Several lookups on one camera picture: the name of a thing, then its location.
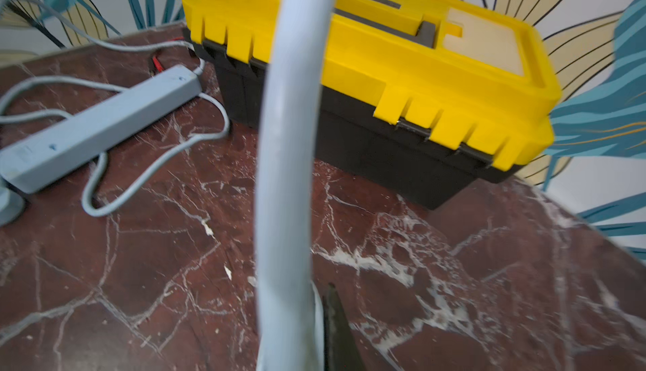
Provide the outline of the grey power strip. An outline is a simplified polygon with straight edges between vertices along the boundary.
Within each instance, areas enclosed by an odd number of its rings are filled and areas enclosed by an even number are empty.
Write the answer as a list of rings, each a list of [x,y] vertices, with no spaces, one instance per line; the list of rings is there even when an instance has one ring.
[[[1,150],[1,179],[34,194],[198,96],[198,76],[175,66]]]

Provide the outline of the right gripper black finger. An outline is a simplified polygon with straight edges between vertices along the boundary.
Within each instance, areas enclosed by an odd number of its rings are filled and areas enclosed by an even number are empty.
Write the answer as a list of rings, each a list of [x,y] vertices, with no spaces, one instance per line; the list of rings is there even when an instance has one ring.
[[[350,371],[366,367],[355,342],[336,286],[329,283],[323,298],[324,370]]]

